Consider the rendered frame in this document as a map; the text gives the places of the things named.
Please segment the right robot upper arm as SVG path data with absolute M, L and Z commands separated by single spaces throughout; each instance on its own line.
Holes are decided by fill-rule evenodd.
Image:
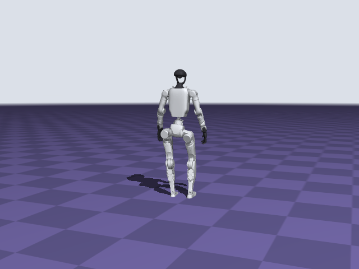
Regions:
M 192 98 L 193 105 L 195 107 L 194 112 L 196 115 L 201 114 L 200 110 L 200 103 L 198 98 L 198 93 L 196 90 L 189 90 L 188 89 L 188 95 Z

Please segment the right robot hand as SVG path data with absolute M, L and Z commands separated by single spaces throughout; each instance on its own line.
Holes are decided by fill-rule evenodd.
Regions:
M 205 143 L 206 143 L 206 138 L 207 138 L 207 134 L 206 134 L 207 130 L 206 130 L 205 127 L 202 128 L 202 132 L 203 132 L 203 136 L 202 136 L 202 137 L 204 137 L 204 139 L 203 139 L 203 141 L 202 141 L 202 144 L 205 144 Z

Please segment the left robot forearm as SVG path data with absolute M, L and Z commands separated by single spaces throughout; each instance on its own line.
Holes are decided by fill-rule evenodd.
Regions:
M 159 125 L 160 129 L 163 128 L 163 117 L 164 114 L 161 114 L 159 112 L 157 112 L 157 117 L 158 117 L 158 121 L 157 121 L 157 125 Z

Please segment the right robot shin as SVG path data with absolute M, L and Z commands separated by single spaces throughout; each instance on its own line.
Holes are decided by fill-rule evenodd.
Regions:
M 187 169 L 187 179 L 188 179 L 188 194 L 193 193 L 194 182 L 196 178 L 196 161 L 192 163 L 192 169 Z

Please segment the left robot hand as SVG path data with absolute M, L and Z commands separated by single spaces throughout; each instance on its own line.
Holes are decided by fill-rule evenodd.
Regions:
M 157 133 L 157 135 L 158 135 L 158 140 L 159 140 L 159 141 L 163 141 L 163 138 L 161 138 L 161 136 L 160 136 L 160 133 L 161 133 L 161 131 L 163 130 L 163 128 L 160 129 L 159 125 L 157 125 L 157 126 L 158 126 L 158 133 Z M 162 139 L 162 140 L 161 140 L 161 139 Z

